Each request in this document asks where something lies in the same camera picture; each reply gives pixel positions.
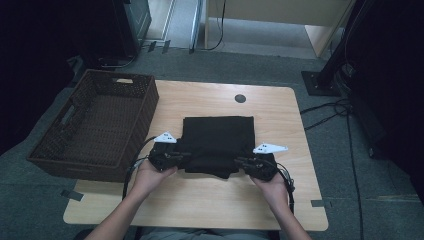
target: brown wicker basket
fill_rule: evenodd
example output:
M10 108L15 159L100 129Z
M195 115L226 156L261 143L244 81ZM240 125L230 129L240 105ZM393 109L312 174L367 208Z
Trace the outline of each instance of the brown wicker basket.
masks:
M53 176L124 182L158 100L153 76L87 70L28 160Z

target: cable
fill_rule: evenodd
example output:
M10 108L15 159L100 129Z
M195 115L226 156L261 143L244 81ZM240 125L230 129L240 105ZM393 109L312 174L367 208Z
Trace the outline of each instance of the cable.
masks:
M341 99L341 100L338 100L334 103L325 103L325 104L322 104L322 105L319 105L319 106L316 106L316 107L311 107L311 108L302 110L302 111L300 111L300 114L305 114L307 112L314 111L314 110L317 110L317 109L320 109L320 108L323 108L323 107L333 107L334 111L336 113L331 115L330 117L322 119L321 121L319 121L317 123L312 124L311 126L305 127L304 128L305 131L312 129L312 128L318 126L318 125L321 125L321 124L327 122L328 120L332 119L335 116L343 116L343 117L346 116L347 112L350 110L351 106L350 106L348 99Z
M286 190L289 195L289 207L290 211L294 214L294 180L290 177L290 173L287 170L286 167L284 167L281 163L277 163L277 166L274 166L272 163L268 161L263 161L263 163L266 163L267 165L271 166L272 168L276 168L278 170L278 173L284 180L284 184L286 185Z
M227 0L224 0L224 6L222 7L221 27L219 27L219 25L218 25L218 28L221 29L221 38L219 39L219 41L218 41L218 43L216 44L215 47L213 47L213 48L206 48L204 50L207 50L207 51L215 50L215 48L217 48L221 44L222 39L224 38L224 17L225 17L225 4L226 3L227 3Z
M146 146L146 144L148 142L152 141L155 138L156 138L156 136L153 136L153 137L147 139L146 141L144 141L144 143L141 145L140 152L141 152L141 150L143 150L144 146ZM122 190L122 200L124 200L124 198L127 196L128 184L131 180L132 173L142 163L142 161L145 160L147 157L148 156L145 156L145 157L142 157L142 158L135 157L134 158L135 160L133 160L131 162L130 167L127 169L127 173L125 175L124 189Z
M350 116L350 112L351 112L351 105L350 105L350 103L348 102L347 99L341 99L341 100L336 101L334 103L326 103L326 104L322 104L322 105L319 105L319 106L316 106L316 107L311 107L311 108L305 109L305 110L301 111L300 113L303 114L303 113L313 111L313 110L316 110L316 109L320 109L322 107L327 107L327 106L333 106L334 110L336 111L336 114L319 121L318 123L312 125L311 127L305 128L305 131L308 130L308 129L311 129L312 127L318 126L319 124L321 124L323 122L328 121L329 119L331 119L334 116L345 116L346 117L346 124L347 124L348 136L349 136L349 152L350 152L350 159L351 159L351 164L352 164L353 177L354 177L354 180L355 180L356 196L357 196L357 201L358 201L359 231L360 231L361 240L363 240L364 239L364 226L363 226L364 221L363 221L363 216L362 216L361 193L359 191L358 177L357 177L357 173L356 173L355 159L354 159L354 155L353 155L352 132L351 132L351 129L350 129L350 121L349 121L349 116ZM344 109L344 110L338 111L337 107L342 107L342 109Z
M354 161L354 157L353 157L352 133L351 133L351 130L350 130L349 112L347 113L347 116L346 116L346 123L347 123L347 130L348 130L348 134L349 134L350 159L351 159L351 162L352 162L353 177L355 179L356 196L357 196L357 201L358 201L359 231L360 231L360 235L361 235L361 240L363 240L364 239L364 221L363 221L363 217L362 217L362 202L361 202L361 193L359 191L358 177L357 177L357 174L356 174L356 166L355 166L355 161Z

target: black equipment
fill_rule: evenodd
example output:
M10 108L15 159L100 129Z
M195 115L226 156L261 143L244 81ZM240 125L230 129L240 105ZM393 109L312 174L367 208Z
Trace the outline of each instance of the black equipment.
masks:
M247 175L265 182L271 181L275 174L279 173L284 179L289 194L290 210L294 212L294 180L290 177L287 169L275 161L274 154L255 154L254 158L238 157L234 161L237 167L243 169Z
M150 163L162 172L172 167L179 167L181 164L190 161L190 153L180 153L175 151L175 143L155 142L149 154Z

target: light wood tabletop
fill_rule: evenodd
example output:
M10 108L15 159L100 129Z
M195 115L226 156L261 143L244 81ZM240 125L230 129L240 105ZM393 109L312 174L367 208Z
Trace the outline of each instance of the light wood tabletop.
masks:
M328 220L294 91L287 87L156 80L159 102L148 137L165 131L179 138L185 117L253 116L256 146L287 146L275 153L294 179L295 216L306 230L324 231ZM237 94L246 97L235 101ZM141 151L149 153L153 143ZM123 184L78 180L78 202L64 213L69 224L98 224L121 201ZM241 170L224 180L179 170L166 179L138 210L132 225L277 230L278 223L260 190Z

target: black cloth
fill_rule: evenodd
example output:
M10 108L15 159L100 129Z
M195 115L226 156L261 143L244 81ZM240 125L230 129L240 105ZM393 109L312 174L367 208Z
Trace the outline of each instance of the black cloth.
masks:
M253 117L187 117L178 151L191 153L180 166L188 173L206 173L228 179L238 172L237 157L251 156L255 148Z

